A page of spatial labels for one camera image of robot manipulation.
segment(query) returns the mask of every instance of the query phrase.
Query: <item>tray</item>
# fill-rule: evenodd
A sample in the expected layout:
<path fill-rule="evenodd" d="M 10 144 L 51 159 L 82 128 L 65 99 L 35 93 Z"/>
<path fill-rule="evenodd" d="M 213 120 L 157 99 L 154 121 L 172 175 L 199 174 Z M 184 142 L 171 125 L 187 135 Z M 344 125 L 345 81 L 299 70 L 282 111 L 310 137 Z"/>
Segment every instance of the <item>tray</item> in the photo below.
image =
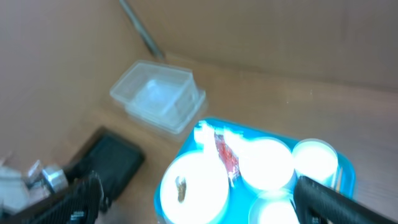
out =
<path fill-rule="evenodd" d="M 280 139 L 281 141 L 286 143 L 286 145 L 288 145 L 290 150 L 292 150 L 294 146 L 300 141 L 286 136 L 281 136 L 278 134 L 242 126 L 240 124 L 232 123 L 230 121 L 223 121 L 217 118 L 207 118 L 205 119 L 205 121 L 214 127 L 226 127 L 233 131 L 239 131 L 243 134 L 245 138 L 248 139 L 266 136 Z M 178 152 L 177 157 L 188 151 L 196 150 L 201 151 L 202 149 L 197 148 L 197 144 L 194 141 L 192 131 L 185 141 L 184 145 L 181 147 L 181 150 Z M 339 193 L 341 193 L 345 197 L 352 198 L 355 185 L 354 167 L 351 162 L 347 158 L 345 158 L 344 155 L 339 152 L 337 152 L 337 155 L 339 168 L 342 170 Z M 238 177 L 235 180 L 234 184 L 235 188 L 230 188 L 228 209 L 225 212 L 221 223 L 247 223 L 249 220 L 249 211 L 251 205 L 253 205 L 253 203 L 257 200 L 256 195 L 246 188 L 245 184 L 243 183 L 242 177 Z M 164 213 L 160 204 L 160 183 L 155 191 L 154 206 L 155 213 L 158 216 L 159 221 L 162 221 L 164 219 Z"/>

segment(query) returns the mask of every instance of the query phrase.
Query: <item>gray rod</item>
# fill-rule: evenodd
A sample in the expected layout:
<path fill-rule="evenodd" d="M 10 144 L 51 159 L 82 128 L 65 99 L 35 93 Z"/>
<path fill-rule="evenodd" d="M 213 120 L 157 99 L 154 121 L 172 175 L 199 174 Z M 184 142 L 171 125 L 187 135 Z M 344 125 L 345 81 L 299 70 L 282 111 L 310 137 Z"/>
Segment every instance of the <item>gray rod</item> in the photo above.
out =
<path fill-rule="evenodd" d="M 119 0 L 120 5 L 126 12 L 127 16 L 130 18 L 130 21 L 138 31 L 139 35 L 145 42 L 146 46 L 148 47 L 149 51 L 157 58 L 164 60 L 164 55 L 162 51 L 159 49 L 155 41 L 149 35 L 148 31 L 145 29 L 144 25 L 142 25 L 141 21 L 138 19 L 137 15 L 131 9 L 130 5 L 126 2 L 126 0 Z"/>

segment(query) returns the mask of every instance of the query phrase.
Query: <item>wooden tabletop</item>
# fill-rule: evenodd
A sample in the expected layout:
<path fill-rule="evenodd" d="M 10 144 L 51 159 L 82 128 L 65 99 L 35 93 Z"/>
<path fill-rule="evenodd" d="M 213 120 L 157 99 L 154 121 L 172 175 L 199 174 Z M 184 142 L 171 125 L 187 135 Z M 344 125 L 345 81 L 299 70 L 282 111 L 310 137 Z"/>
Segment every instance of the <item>wooden tabletop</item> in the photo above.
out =
<path fill-rule="evenodd" d="M 206 110 L 178 138 L 131 120 L 110 97 L 87 112 L 52 152 L 66 164 L 100 126 L 141 146 L 139 172 L 104 223 L 155 223 L 153 195 L 167 166 L 202 117 L 216 116 L 297 139 L 330 143 L 354 165 L 354 199 L 398 220 L 398 92 L 368 87 L 281 78 L 168 56 L 168 63 L 193 70 L 206 91 Z"/>

